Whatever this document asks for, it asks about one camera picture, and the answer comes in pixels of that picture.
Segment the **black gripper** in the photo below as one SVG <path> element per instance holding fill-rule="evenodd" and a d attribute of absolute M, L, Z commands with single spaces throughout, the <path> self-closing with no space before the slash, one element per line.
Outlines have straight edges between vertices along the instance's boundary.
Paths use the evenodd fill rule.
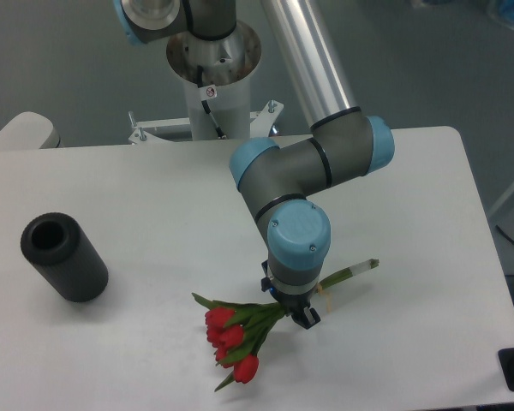
<path fill-rule="evenodd" d="M 304 329 L 317 325 L 321 318 L 311 305 L 311 299 L 317 291 L 318 279 L 303 285 L 291 286 L 275 278 L 268 261 L 261 263 L 264 277 L 260 280 L 261 290 L 269 293 L 284 309 L 293 321 Z"/>

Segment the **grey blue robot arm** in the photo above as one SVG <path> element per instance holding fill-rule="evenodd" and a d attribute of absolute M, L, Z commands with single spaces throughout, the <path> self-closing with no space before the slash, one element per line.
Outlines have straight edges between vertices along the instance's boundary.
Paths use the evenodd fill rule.
<path fill-rule="evenodd" d="M 267 248 L 261 288 L 303 328 L 320 318 L 311 306 L 331 225 L 309 196 L 387 166 L 391 130 L 363 115 L 344 77 L 314 1 L 262 4 L 311 135 L 280 147 L 256 131 L 242 83 L 256 70 L 260 41 L 233 1 L 117 1 L 136 44 L 167 39 L 170 68 L 185 83 L 192 136 L 239 139 L 230 173 Z"/>

